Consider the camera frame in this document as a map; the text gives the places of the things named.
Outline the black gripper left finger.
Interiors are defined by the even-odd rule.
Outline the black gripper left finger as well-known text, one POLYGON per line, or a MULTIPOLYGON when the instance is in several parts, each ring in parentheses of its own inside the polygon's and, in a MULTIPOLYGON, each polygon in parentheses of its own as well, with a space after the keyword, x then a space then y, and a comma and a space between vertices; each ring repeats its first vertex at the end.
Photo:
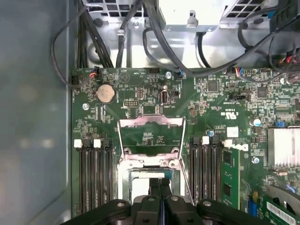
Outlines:
POLYGON ((121 199, 107 202, 76 216, 64 225, 158 225, 160 223, 161 195, 159 179, 149 181, 149 194, 134 199, 134 203, 121 199))

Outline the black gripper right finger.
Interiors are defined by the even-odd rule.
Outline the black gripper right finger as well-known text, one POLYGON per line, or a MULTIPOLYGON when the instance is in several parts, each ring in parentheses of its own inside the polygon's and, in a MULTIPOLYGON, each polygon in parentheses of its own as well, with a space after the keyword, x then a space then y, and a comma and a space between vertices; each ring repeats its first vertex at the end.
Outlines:
POLYGON ((251 216, 224 203, 203 199, 196 206, 180 195, 173 195, 170 180, 161 179, 166 220, 169 225, 269 225, 270 222, 251 216))

